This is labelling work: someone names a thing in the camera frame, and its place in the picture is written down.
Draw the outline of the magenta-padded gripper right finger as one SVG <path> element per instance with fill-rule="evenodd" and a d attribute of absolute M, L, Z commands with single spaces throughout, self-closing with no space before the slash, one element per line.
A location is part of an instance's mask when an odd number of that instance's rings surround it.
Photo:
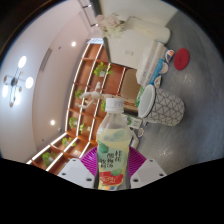
<path fill-rule="evenodd" d="M 130 148 L 129 180 L 131 188 L 140 188 L 166 176 L 154 159 L 145 158 L 139 151 Z"/>

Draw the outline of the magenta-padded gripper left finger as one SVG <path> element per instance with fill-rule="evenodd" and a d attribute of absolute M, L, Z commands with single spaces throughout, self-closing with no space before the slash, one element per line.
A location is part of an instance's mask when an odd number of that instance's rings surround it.
<path fill-rule="evenodd" d="M 80 159 L 72 158 L 58 176 L 84 188 L 94 188 L 98 172 L 97 148 L 90 149 Z"/>

